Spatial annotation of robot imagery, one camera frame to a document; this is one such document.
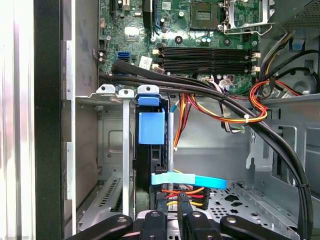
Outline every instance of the blue plastic tab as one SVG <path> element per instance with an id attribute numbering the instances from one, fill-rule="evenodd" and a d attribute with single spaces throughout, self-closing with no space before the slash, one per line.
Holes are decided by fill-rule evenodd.
<path id="1" fill-rule="evenodd" d="M 195 185 L 205 188 L 226 189 L 227 181 L 215 177 L 195 176 Z"/>
<path id="2" fill-rule="evenodd" d="M 158 95 L 141 95 L 138 97 L 139 106 L 155 106 L 158 107 L 160 103 Z"/>
<path id="3" fill-rule="evenodd" d="M 139 113 L 139 144 L 165 144 L 165 112 Z"/>
<path id="4" fill-rule="evenodd" d="M 175 183 L 175 184 L 190 184 L 194 185 L 196 183 L 196 175 L 195 174 L 181 174 L 172 171 L 168 171 L 167 173 L 162 174 L 151 174 L 151 184 L 159 185 L 159 184 L 167 184 L 167 183 Z"/>
<path id="5" fill-rule="evenodd" d="M 226 189 L 227 181 L 220 178 L 198 176 L 194 174 L 167 172 L 162 174 L 152 174 L 151 184 L 189 184 L 205 188 Z"/>

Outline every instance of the sata port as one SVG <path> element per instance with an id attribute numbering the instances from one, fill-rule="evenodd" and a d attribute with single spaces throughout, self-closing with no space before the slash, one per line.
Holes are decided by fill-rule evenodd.
<path id="1" fill-rule="evenodd" d="M 124 62 L 129 62 L 129 58 L 121 58 L 121 57 L 119 57 L 118 59 L 120 59 L 120 60 L 122 60 Z"/>
<path id="2" fill-rule="evenodd" d="M 129 59 L 130 53 L 127 51 L 119 51 L 118 52 L 118 59 Z"/>

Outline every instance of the orange wire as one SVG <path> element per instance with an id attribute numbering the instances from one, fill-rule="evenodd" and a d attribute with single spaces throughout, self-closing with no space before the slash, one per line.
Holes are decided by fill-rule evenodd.
<path id="1" fill-rule="evenodd" d="M 200 187 L 197 190 L 194 191 L 171 191 L 171 190 L 166 190 L 166 189 L 162 189 L 163 193 L 169 193 L 169 194 L 179 194 L 179 193 L 186 193 L 187 195 L 192 195 L 192 194 L 197 194 L 199 192 L 201 192 L 203 189 L 205 189 L 204 187 Z"/>

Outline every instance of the red wire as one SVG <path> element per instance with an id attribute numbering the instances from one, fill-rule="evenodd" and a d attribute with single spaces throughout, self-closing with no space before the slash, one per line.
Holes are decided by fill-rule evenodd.
<path id="1" fill-rule="evenodd" d="M 171 194 L 171 195 L 166 196 L 166 198 L 169 199 L 169 198 L 177 197 L 177 196 L 178 196 L 178 194 Z M 204 195 L 188 195 L 188 197 L 192 197 L 195 199 L 203 199 L 205 196 Z"/>

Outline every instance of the black capacitor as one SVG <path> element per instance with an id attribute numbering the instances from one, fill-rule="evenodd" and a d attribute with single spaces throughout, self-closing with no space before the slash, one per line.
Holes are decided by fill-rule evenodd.
<path id="1" fill-rule="evenodd" d="M 119 1 L 118 1 L 118 8 L 119 8 L 119 9 L 122 9 L 122 6 L 123 6 L 123 3 L 122 3 L 121 0 L 119 0 Z"/>

